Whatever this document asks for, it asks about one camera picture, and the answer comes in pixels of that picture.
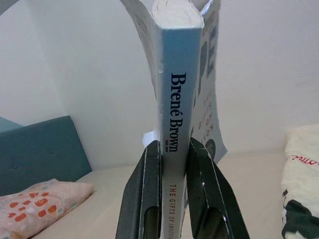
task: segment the beige bedsheet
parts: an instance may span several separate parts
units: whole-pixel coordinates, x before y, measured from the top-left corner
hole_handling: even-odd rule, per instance
[[[280,181],[284,153],[225,157],[219,168],[236,194],[251,239],[281,238]],[[114,239],[124,186],[134,167],[94,171],[80,182],[96,192],[78,208],[39,233],[34,239]],[[182,239],[191,239],[186,213]]]

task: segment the bed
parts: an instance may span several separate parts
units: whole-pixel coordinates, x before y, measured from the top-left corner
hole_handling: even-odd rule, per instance
[[[283,152],[273,152],[225,157],[218,164],[233,187],[252,239],[281,238],[285,162]],[[1,133],[0,164],[0,195],[51,178],[95,186],[91,197],[34,239],[115,238],[123,189],[135,165],[92,171],[70,117]],[[188,213],[182,238],[192,238]]]

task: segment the upholstered headboard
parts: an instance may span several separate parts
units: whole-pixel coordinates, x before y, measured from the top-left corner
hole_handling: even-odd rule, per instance
[[[76,181],[89,172],[69,116],[0,133],[0,196],[52,178]]]

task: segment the book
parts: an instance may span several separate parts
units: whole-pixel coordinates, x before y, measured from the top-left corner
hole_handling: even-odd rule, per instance
[[[121,0],[143,44],[158,103],[162,151],[162,234],[179,239],[187,206],[191,135],[212,159],[226,153],[215,97],[220,0]]]

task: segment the floral pillow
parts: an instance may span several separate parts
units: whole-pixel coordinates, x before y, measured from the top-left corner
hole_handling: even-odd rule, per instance
[[[0,197],[0,239],[31,237],[76,208],[92,192],[93,184],[52,179]]]

